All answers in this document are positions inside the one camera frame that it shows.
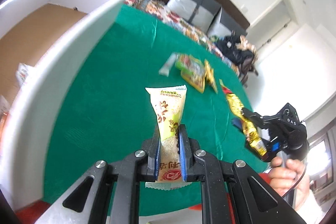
black gripper frame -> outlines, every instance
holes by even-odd
[[[188,138],[183,124],[179,126],[179,147],[180,158],[184,159],[181,160],[182,177],[187,182],[201,183],[203,224],[233,223],[231,218],[236,224],[305,224],[245,162],[231,164],[209,152],[197,156],[198,141]],[[156,127],[153,138],[142,143],[143,156],[136,157],[133,152],[110,164],[96,162],[36,224],[105,224],[115,183],[110,224],[138,224],[140,182],[157,179],[159,149],[160,135]]]
[[[257,112],[251,112],[247,108],[242,109],[244,117],[253,122],[261,129],[268,129],[269,139],[263,140],[267,149],[267,158],[263,159],[270,162],[280,151],[283,151],[281,158],[282,167],[286,167],[286,159],[303,160],[309,151],[307,142],[306,127],[300,122],[296,109],[289,103],[284,105],[280,111],[273,116],[261,116]],[[277,150],[272,150],[275,143],[280,143]],[[285,201],[294,206],[295,190],[292,189],[284,197]]]

metal screw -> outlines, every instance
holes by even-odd
[[[137,158],[141,158],[143,156],[145,156],[145,151],[143,150],[137,150],[134,155],[137,157]]]
[[[105,166],[105,164],[106,164],[106,161],[99,160],[99,161],[96,162],[96,167],[97,168],[103,168]]]
[[[200,150],[197,150],[197,151],[195,152],[195,154],[196,154],[197,156],[199,156],[199,157],[203,157],[203,156],[206,155],[206,152],[205,152],[204,150],[200,149]]]
[[[236,160],[237,167],[244,167],[246,163],[243,160]]]

floral blanket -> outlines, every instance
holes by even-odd
[[[130,7],[134,7],[155,16],[163,23],[183,33],[185,36],[190,37],[197,44],[205,47],[209,52],[218,56],[238,77],[240,76],[238,67],[222,54],[214,42],[212,42],[204,32],[187,23],[178,14],[170,11],[163,2],[158,0],[125,0],[124,3]]]
[[[175,30],[191,38],[197,44],[205,47],[209,52],[218,56],[223,61],[223,63],[228,65],[235,72],[235,74],[239,76],[238,67],[222,54],[222,52],[215,46],[215,44],[206,36],[204,32],[187,23],[178,14],[170,11],[167,6],[164,5],[164,3],[158,0],[141,0],[134,7],[157,17],[163,23],[171,26]]]

finger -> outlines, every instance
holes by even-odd
[[[286,193],[289,191],[289,189],[283,189],[283,188],[275,188],[274,190],[275,190],[275,192],[277,192],[280,196],[283,196],[284,194],[286,194]]]
[[[282,159],[280,157],[275,157],[271,161],[271,166],[272,167],[278,167],[278,166],[281,165],[281,163],[282,163]]]
[[[305,165],[299,160],[288,159],[286,161],[286,166],[288,169],[293,170],[298,174],[302,174],[305,170]]]
[[[284,168],[284,167],[276,167],[272,168],[272,170],[268,173],[268,176],[271,179],[295,179],[296,178],[296,172]]]
[[[275,188],[283,188],[283,189],[289,189],[295,184],[294,180],[291,179],[272,179],[270,182],[270,186]]]

snack wrapper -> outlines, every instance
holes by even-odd
[[[169,58],[167,59],[166,63],[162,66],[162,68],[159,70],[159,75],[169,76],[169,72],[171,68],[173,67],[175,61],[177,59],[176,52],[173,52]]]
[[[181,77],[200,93],[204,92],[205,69],[203,63],[192,55],[179,54],[175,66],[181,71]]]
[[[209,84],[212,86],[213,90],[215,91],[216,94],[218,94],[217,90],[217,85],[216,85],[216,80],[213,75],[213,68],[210,66],[208,60],[204,60],[204,68],[205,68],[205,77]]]
[[[181,122],[187,88],[146,88],[151,95],[157,125],[161,137],[159,175],[156,182],[147,182],[146,187],[171,190],[184,183],[179,158],[178,128]]]
[[[243,133],[246,137],[247,142],[249,143],[250,147],[253,148],[262,158],[267,153],[266,147],[253,123],[250,120],[246,119],[242,114],[242,108],[244,107],[243,103],[236,94],[234,94],[231,90],[224,86],[221,79],[219,80],[219,83],[226,96],[231,112],[241,119]]]

